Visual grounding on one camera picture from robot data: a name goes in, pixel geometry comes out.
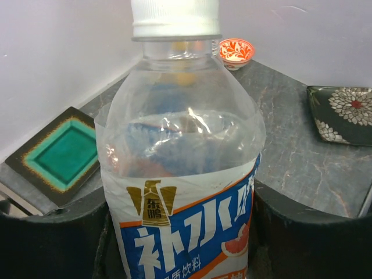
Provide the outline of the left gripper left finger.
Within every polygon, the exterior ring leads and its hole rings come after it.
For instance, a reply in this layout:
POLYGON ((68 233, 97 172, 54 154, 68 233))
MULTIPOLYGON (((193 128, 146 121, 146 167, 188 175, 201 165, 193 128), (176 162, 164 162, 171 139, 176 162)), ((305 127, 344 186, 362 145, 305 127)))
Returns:
POLYGON ((116 278, 103 189, 43 216, 1 212, 1 278, 116 278))

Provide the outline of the blue cap small bottle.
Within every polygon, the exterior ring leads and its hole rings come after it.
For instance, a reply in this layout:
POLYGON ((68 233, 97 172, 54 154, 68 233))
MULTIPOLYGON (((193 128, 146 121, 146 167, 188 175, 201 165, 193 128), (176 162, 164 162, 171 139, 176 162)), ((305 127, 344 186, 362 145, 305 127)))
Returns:
POLYGON ((132 1, 143 56, 95 118, 101 179, 128 278, 247 278, 254 100, 212 51, 217 1, 132 1))

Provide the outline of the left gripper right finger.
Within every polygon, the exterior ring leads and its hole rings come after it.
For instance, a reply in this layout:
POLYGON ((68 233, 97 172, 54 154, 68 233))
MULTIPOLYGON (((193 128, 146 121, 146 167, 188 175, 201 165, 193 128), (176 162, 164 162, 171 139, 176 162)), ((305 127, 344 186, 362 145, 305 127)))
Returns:
POLYGON ((255 181, 248 278, 371 278, 371 213, 310 208, 255 181))

